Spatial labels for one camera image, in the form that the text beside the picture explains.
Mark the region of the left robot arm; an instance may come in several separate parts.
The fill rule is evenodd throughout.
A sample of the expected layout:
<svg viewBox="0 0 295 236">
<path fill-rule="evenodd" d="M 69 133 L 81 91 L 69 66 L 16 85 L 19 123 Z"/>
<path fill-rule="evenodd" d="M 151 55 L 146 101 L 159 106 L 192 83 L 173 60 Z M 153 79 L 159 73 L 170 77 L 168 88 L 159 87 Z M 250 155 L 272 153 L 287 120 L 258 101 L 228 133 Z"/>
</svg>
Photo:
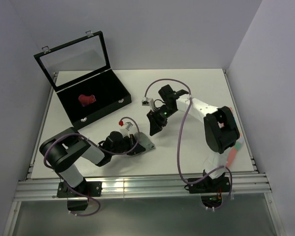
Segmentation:
<svg viewBox="0 0 295 236">
<path fill-rule="evenodd" d="M 113 131 L 97 145 L 73 127 L 70 127 L 43 142 L 39 151 L 44 156 L 44 163 L 67 182 L 68 191 L 74 196 L 81 196 L 86 190 L 85 178 L 75 162 L 83 157 L 98 167 L 108 164 L 114 155 L 137 155 L 148 151 L 151 142 L 142 132 L 123 135 Z"/>
</svg>

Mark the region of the maroon sock with orange cuff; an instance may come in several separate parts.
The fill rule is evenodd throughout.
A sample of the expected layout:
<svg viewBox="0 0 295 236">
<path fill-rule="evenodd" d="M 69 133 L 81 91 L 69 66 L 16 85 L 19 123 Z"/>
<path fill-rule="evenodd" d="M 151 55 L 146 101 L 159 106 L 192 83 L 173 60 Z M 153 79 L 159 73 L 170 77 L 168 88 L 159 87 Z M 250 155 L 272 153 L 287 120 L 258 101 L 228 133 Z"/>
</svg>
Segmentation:
<svg viewBox="0 0 295 236">
<path fill-rule="evenodd" d="M 79 102 L 81 103 L 81 105 L 83 107 L 88 106 L 88 105 L 96 102 L 96 98 L 95 98 L 95 96 L 93 94 L 92 95 L 89 95 L 89 96 L 86 96 L 84 94 L 81 94 L 78 97 L 78 100 L 79 100 Z"/>
</svg>

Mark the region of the grey-green ankle sock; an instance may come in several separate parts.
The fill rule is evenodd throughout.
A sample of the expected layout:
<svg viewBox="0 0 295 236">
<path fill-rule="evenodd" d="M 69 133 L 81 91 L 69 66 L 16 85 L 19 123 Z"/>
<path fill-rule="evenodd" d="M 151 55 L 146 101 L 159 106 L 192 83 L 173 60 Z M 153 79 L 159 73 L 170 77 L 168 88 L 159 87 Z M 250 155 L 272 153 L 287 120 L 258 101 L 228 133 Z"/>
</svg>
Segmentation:
<svg viewBox="0 0 295 236">
<path fill-rule="evenodd" d="M 139 140 L 139 146 L 145 149 L 145 152 L 152 151 L 156 149 L 155 144 L 150 140 L 149 136 L 147 136 L 143 132 L 137 132 L 134 135 L 136 141 Z"/>
</svg>

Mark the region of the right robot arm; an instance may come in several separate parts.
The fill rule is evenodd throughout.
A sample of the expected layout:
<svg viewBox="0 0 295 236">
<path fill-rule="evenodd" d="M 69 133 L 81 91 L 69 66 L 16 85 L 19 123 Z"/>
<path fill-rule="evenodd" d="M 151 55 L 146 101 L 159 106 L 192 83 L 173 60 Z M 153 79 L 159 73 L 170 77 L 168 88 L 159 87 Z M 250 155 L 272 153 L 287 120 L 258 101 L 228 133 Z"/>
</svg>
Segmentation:
<svg viewBox="0 0 295 236">
<path fill-rule="evenodd" d="M 152 98 L 143 97 L 142 105 L 149 106 L 147 114 L 150 128 L 149 135 L 153 136 L 168 123 L 168 118 L 177 111 L 184 112 L 177 141 L 177 169 L 181 179 L 187 183 L 180 167 L 180 145 L 185 120 L 191 115 L 204 125 L 205 141 L 210 149 L 204 167 L 204 189 L 212 192 L 219 185 L 219 178 L 227 171 L 228 153 L 240 138 L 240 132 L 231 109 L 227 106 L 218 108 L 211 106 L 191 95 L 191 90 L 174 91 L 170 85 L 163 86 L 158 91 L 163 100 L 161 107 L 156 107 Z"/>
</svg>

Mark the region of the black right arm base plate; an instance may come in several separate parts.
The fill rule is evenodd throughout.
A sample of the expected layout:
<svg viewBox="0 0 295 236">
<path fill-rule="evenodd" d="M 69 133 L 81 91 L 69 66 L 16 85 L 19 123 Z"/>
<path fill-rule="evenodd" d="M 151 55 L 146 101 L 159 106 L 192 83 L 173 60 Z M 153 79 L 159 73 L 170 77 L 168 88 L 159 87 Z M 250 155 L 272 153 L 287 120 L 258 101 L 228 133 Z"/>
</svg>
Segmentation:
<svg viewBox="0 0 295 236">
<path fill-rule="evenodd" d="M 219 177 L 218 179 L 205 178 L 201 182 L 193 185 L 185 185 L 184 189 L 190 194 L 203 193 L 226 193 L 231 187 L 228 177 Z"/>
</svg>

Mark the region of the black display case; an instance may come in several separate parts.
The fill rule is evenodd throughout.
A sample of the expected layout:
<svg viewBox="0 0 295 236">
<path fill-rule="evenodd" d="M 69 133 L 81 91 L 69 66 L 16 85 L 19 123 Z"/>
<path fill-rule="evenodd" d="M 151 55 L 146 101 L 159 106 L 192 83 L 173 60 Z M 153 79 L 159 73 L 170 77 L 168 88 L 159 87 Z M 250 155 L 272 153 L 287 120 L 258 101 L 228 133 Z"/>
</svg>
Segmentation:
<svg viewBox="0 0 295 236">
<path fill-rule="evenodd" d="M 112 70 L 103 32 L 49 48 L 34 58 L 56 92 L 71 124 L 81 129 L 132 102 L 131 94 Z M 83 107 L 78 97 L 94 95 Z"/>
</svg>

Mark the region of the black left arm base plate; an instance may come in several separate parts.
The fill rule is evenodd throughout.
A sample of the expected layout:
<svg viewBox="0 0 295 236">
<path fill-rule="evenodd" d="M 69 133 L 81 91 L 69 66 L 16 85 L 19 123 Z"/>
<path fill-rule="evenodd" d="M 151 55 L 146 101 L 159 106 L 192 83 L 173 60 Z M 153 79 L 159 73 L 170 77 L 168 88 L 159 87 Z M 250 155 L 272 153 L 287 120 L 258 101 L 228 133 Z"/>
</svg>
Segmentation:
<svg viewBox="0 0 295 236">
<path fill-rule="evenodd" d="M 69 186 L 65 182 L 60 182 L 57 191 L 58 198 L 74 198 L 82 197 L 81 194 L 90 197 L 100 197 L 102 190 L 101 181 L 86 181 L 82 182 L 79 186 L 73 188 L 73 191 L 69 189 Z"/>
</svg>

